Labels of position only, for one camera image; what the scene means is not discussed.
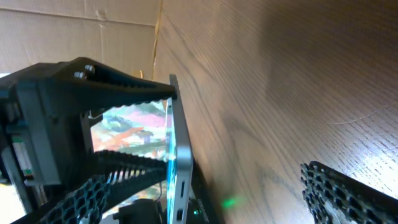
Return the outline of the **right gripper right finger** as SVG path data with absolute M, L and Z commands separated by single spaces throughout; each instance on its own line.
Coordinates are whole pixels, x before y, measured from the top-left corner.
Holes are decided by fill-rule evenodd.
M 397 223 L 397 199 L 320 162 L 300 165 L 303 199 L 315 223 Z

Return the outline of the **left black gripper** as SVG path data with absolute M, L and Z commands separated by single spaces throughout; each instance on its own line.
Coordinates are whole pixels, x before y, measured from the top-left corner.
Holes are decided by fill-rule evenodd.
M 27 185 L 73 187 L 93 152 L 89 110 L 177 97 L 172 85 L 134 78 L 89 58 L 37 63 L 1 78 L 1 127 L 19 135 L 32 165 Z

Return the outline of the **blue screen Galaxy smartphone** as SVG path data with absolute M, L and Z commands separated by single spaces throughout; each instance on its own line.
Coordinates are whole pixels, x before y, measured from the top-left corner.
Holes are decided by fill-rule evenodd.
M 165 223 L 187 221 L 194 158 L 181 97 L 169 98 L 164 109 L 159 103 L 111 109 L 91 132 L 97 151 L 164 161 L 167 166 L 159 188 L 149 184 L 124 200 L 108 202 L 106 216 L 120 222 L 125 213 L 134 223 L 150 223 L 163 213 Z

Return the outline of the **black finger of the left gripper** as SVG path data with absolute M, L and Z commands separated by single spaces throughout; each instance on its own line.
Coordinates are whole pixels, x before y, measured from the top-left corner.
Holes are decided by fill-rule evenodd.
M 166 179 L 167 163 L 117 151 L 99 151 L 90 157 L 90 173 L 104 175 L 109 185 L 105 210 Z

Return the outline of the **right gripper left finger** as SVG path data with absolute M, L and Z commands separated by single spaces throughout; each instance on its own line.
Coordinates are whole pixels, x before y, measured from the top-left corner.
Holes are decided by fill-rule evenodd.
M 13 224 L 100 223 L 110 188 L 105 177 L 92 177 L 60 200 L 47 202 Z

